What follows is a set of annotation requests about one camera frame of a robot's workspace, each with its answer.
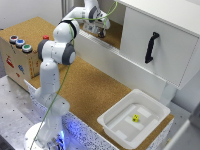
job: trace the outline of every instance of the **white cabinet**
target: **white cabinet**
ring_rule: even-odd
[[[158,33],[159,37],[154,40],[153,48],[149,48],[152,49],[153,60],[145,63],[149,42],[154,32]],[[180,86],[197,41],[196,36],[127,8],[120,54]]]

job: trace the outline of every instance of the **white plastic bin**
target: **white plastic bin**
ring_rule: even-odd
[[[105,133],[126,149],[136,149],[169,115],[170,109],[140,90],[133,90],[97,120]],[[133,115],[139,121],[133,122]]]

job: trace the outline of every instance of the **cabinet handle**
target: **cabinet handle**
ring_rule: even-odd
[[[147,53],[146,53],[146,57],[145,57],[145,63],[148,64],[149,62],[151,62],[153,60],[153,57],[151,57],[151,53],[153,50],[153,46],[154,46],[154,40],[157,39],[160,35],[156,32],[153,32],[153,36],[151,37],[150,41],[149,41],[149,45],[147,48]]]

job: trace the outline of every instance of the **brown cork surface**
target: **brown cork surface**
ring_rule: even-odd
[[[26,44],[30,44],[35,51],[43,40],[43,35],[47,34],[50,40],[53,40],[54,29],[54,25],[36,17],[0,31],[0,37],[9,42],[10,36],[17,35],[19,39],[25,40]]]
[[[106,36],[104,38],[100,38],[96,34],[92,34],[92,33],[90,33],[90,34],[92,34],[93,36],[101,39],[102,41],[120,49],[123,26],[112,20],[110,20],[110,24],[111,24],[111,27],[110,27],[110,29],[106,30]]]
[[[59,69],[60,81],[62,81],[67,67],[60,65]],[[39,88],[39,76],[30,80],[30,83],[34,87]],[[131,89],[104,74],[81,58],[76,57],[76,60],[70,67],[60,95],[70,103],[70,111],[72,113],[120,150],[123,150],[121,146],[105,134],[102,126],[97,122],[97,118],[129,92],[131,92]],[[169,115],[137,150],[145,150],[172,119],[173,116]]]

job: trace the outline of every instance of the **yellow toy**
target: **yellow toy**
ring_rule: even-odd
[[[138,122],[138,120],[139,120],[139,115],[134,114],[133,121]]]

